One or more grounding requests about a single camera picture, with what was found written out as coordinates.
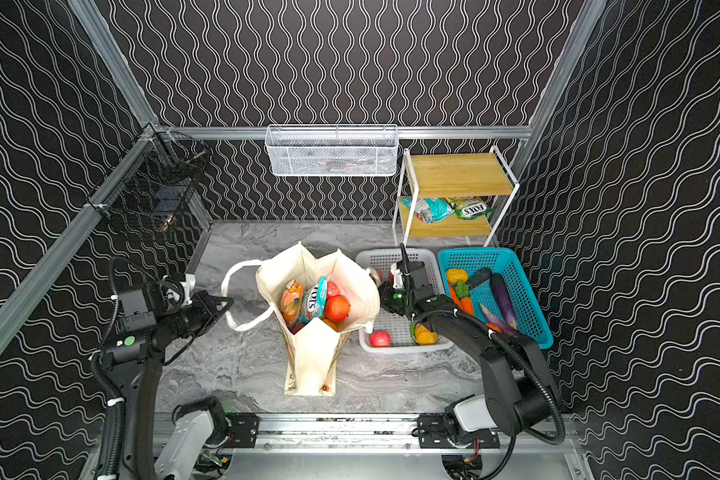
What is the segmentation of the teal Fox's candy bag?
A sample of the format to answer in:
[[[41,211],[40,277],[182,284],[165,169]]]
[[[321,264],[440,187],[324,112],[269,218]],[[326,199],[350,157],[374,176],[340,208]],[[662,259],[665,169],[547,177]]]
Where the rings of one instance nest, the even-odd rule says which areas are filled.
[[[302,314],[307,323],[323,315],[327,302],[328,280],[321,277],[304,297]]]

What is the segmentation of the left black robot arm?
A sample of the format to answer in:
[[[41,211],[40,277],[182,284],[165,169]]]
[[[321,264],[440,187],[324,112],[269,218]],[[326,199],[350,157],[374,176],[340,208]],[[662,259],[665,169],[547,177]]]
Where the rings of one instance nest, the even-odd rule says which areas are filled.
[[[106,419],[96,467],[99,479],[187,479],[204,448],[224,445],[231,427],[215,397],[178,408],[174,433],[153,450],[156,395],[168,347],[193,342],[224,317],[233,299],[200,290],[169,298],[160,282],[118,295],[123,330],[91,357],[92,372],[106,399]]]

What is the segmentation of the floral canvas grocery bag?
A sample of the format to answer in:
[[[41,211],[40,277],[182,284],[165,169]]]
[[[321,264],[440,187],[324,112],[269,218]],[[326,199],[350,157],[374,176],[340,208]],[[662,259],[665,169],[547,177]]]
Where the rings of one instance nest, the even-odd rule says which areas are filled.
[[[248,331],[270,317],[275,317],[286,347],[288,368],[284,393],[289,396],[331,397],[336,388],[336,362],[351,333],[365,330],[370,333],[380,311],[380,297],[370,271],[337,250],[323,257],[315,257],[298,243],[267,260],[246,260],[233,265],[221,282],[222,296],[229,294],[234,274],[246,267],[254,267],[255,285],[266,301],[267,309],[256,318],[242,323],[230,313],[227,325],[237,331]],[[278,308],[286,284],[296,279],[304,287],[304,296],[321,277],[328,280],[327,299],[343,295],[350,304],[349,316],[335,324],[324,318],[309,323],[302,307],[298,325],[289,331]]]

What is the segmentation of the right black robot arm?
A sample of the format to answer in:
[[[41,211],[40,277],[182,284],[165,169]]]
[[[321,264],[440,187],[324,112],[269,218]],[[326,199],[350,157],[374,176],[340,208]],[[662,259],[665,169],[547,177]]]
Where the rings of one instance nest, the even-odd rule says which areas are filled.
[[[390,270],[392,278],[379,287],[381,307],[451,341],[480,367],[482,405],[465,414],[453,407],[456,430],[497,428],[509,437],[527,433],[550,445],[561,444],[566,429],[559,394],[537,342],[492,329],[436,293],[419,261],[403,259]]]

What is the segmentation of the orange candy bag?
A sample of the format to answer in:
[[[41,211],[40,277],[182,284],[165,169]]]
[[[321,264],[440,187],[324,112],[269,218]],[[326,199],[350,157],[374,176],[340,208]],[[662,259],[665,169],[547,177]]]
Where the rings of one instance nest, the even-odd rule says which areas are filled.
[[[301,307],[304,296],[304,287],[301,282],[291,279],[280,296],[278,308],[289,331],[299,323]]]

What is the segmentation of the red tomato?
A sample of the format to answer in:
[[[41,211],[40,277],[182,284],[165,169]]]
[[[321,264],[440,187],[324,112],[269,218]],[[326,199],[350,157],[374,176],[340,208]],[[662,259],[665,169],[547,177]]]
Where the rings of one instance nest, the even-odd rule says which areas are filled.
[[[342,323],[349,316],[351,304],[343,295],[332,296],[327,299],[324,307],[324,318],[335,324]]]

